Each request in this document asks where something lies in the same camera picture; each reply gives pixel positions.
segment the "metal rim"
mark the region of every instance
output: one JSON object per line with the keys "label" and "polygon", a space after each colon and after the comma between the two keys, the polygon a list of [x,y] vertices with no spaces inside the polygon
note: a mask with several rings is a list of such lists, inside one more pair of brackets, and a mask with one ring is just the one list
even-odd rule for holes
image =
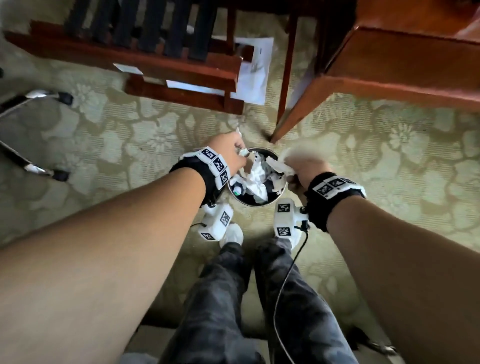
{"label": "metal rim", "polygon": [[[273,150],[271,149],[268,149],[268,148],[262,148],[262,147],[259,147],[259,146],[256,146],[256,147],[253,147],[253,148],[248,148],[248,151],[249,152],[255,152],[255,151],[268,151],[270,153],[272,153],[277,159],[278,159],[278,155],[277,153],[275,153]],[[265,207],[265,206],[268,206],[268,205],[271,205],[272,203],[276,202],[282,195],[283,193],[285,192],[285,190],[287,189],[287,185],[288,183],[285,185],[284,189],[282,190],[282,192],[276,197],[275,200],[273,201],[270,201],[270,202],[267,202],[266,204],[264,205],[250,205],[250,204],[247,204],[243,201],[241,201],[238,196],[235,196],[235,194],[233,193],[233,190],[232,190],[232,186],[230,186],[230,183],[228,183],[228,189],[230,190],[230,193],[232,194],[232,196],[238,201],[240,202],[241,204],[245,205],[245,206],[248,206],[248,207]]]}

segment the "patterned carpet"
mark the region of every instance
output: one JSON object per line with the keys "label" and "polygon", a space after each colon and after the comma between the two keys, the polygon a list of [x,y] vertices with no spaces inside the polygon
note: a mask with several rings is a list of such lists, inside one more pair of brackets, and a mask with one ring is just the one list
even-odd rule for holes
{"label": "patterned carpet", "polygon": [[[2,7],[3,24],[27,29],[29,19],[61,23],[71,1],[16,0]],[[0,95],[38,86],[75,96],[73,108],[54,101],[31,104],[0,124],[3,141],[39,164],[72,172],[68,183],[24,173],[0,160],[0,239],[17,236],[164,175],[179,155],[219,132],[244,134],[247,146],[281,153],[311,145],[336,170],[366,187],[369,198],[392,214],[480,250],[480,117],[454,109],[335,94],[270,145],[264,137],[276,120],[287,35],[285,18],[240,13],[238,36],[273,36],[275,46],[265,106],[246,105],[237,117],[122,93],[120,73],[35,59],[2,42],[6,78]],[[301,19],[291,84],[314,54],[314,22]],[[215,33],[226,28],[220,12]],[[272,206],[245,207],[229,198],[233,220],[252,240],[272,227]],[[181,304],[203,264],[218,252],[190,232],[150,316],[166,326],[181,317]],[[349,271],[327,234],[314,231],[299,257],[302,274],[332,306],[339,321],[381,337]],[[245,331],[263,332],[254,276],[242,304]]]}

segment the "round trash bin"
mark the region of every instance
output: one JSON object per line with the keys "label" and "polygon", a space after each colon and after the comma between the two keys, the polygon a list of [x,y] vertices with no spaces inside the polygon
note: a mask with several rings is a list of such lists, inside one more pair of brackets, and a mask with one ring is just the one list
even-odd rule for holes
{"label": "round trash bin", "polygon": [[[248,148],[248,150],[250,152],[258,152],[260,154],[263,154],[265,156],[265,158],[272,157],[273,159],[278,160],[278,155],[276,155],[270,149],[256,147],[256,148]],[[236,196],[233,193],[233,186],[230,186],[230,183],[228,183],[228,189],[230,190],[233,197],[235,197],[237,200],[239,200],[244,205],[247,205],[247,206],[250,206],[250,207],[262,207],[262,206],[267,206],[269,204],[272,204],[273,202],[275,202],[276,200],[278,200],[281,197],[281,195],[285,191],[285,188],[279,194],[277,194],[276,192],[270,192],[267,196],[268,201],[265,201],[264,203],[259,204],[255,201],[255,199],[253,198],[253,196],[251,194],[244,194],[244,195]]]}

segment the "forearm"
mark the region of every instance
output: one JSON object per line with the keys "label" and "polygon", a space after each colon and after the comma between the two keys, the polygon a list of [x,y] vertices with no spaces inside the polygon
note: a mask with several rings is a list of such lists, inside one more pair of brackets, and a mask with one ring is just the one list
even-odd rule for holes
{"label": "forearm", "polygon": [[0,362],[113,362],[204,195],[202,177],[183,168],[4,249]]}
{"label": "forearm", "polygon": [[478,362],[480,254],[356,196],[327,227],[408,363]]}

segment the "jeans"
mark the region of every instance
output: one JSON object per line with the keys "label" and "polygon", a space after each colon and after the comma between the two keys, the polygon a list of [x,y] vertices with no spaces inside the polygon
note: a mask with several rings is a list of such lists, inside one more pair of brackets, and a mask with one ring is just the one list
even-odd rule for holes
{"label": "jeans", "polygon": [[[260,245],[253,262],[265,312],[270,359],[291,364],[278,342],[273,313],[278,292],[292,264],[290,242],[271,239]],[[160,364],[260,364],[263,357],[240,330],[240,303],[252,265],[237,243],[227,243],[209,262],[185,301],[185,316]],[[357,364],[325,300],[294,266],[276,313],[276,327],[295,364]]]}

